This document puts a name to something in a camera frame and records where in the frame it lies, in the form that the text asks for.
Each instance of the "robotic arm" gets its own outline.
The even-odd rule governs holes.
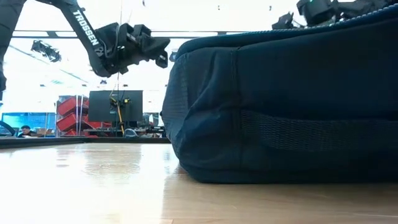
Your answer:
[[[140,61],[155,60],[156,65],[166,68],[168,56],[165,51],[168,38],[151,37],[151,30],[144,25],[112,23],[94,30],[77,0],[36,0],[60,9],[85,47],[93,71],[100,77],[128,72],[127,66]],[[19,15],[26,0],[0,0],[0,91],[5,87],[2,73],[4,54]]]

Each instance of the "wooden floor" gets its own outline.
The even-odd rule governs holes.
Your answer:
[[[0,151],[0,223],[398,223],[398,186],[207,185],[167,144],[40,147]]]

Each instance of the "backpack fabric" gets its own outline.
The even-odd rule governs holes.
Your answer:
[[[193,39],[162,108],[207,183],[398,179],[398,7],[333,26]]]

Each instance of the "ceiling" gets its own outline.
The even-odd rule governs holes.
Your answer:
[[[85,14],[94,28],[109,23],[128,22],[145,24],[155,31],[251,31],[267,30],[277,18],[286,13],[283,4],[297,0],[258,1],[245,0],[101,0],[78,1],[86,9]],[[41,30],[69,31],[63,35],[75,36],[62,13],[55,7],[37,1],[27,1],[16,27],[16,34],[46,36]],[[153,35],[175,36],[176,33],[153,33]],[[216,35],[215,32],[178,33],[178,36]],[[172,39],[167,47],[171,54],[189,39]],[[78,39],[43,39],[59,49],[62,61],[50,63],[40,54],[30,51],[33,39],[11,40],[5,58],[4,71],[8,86],[21,85],[21,80],[30,85],[64,85],[98,87],[102,78],[97,77],[89,66],[87,53]],[[129,89],[158,90],[164,88],[169,79],[173,63],[166,69],[154,62],[143,62],[129,67],[130,72],[107,80],[108,87],[128,85]]]

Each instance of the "computer monitor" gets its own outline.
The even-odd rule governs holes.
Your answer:
[[[142,121],[142,90],[91,91],[88,107],[88,121],[119,121],[118,109],[111,106],[110,96],[117,100],[130,99],[120,107],[123,121]]]

